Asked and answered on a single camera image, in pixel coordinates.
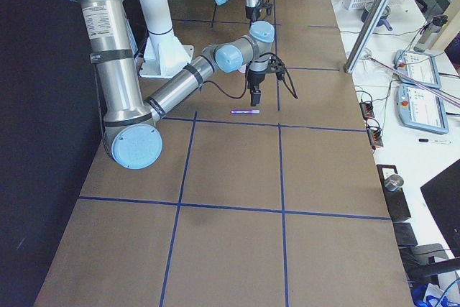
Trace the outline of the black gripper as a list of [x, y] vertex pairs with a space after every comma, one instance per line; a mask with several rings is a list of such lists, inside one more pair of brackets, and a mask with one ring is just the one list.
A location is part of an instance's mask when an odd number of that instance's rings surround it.
[[245, 7], [245, 15], [246, 15], [246, 18], [250, 22], [256, 22], [260, 18], [260, 12], [261, 12], [260, 6], [255, 6], [255, 7], [246, 6]]
[[257, 106], [261, 100], [260, 84], [265, 80], [264, 71], [249, 69], [246, 72], [247, 88], [250, 90], [251, 106]]

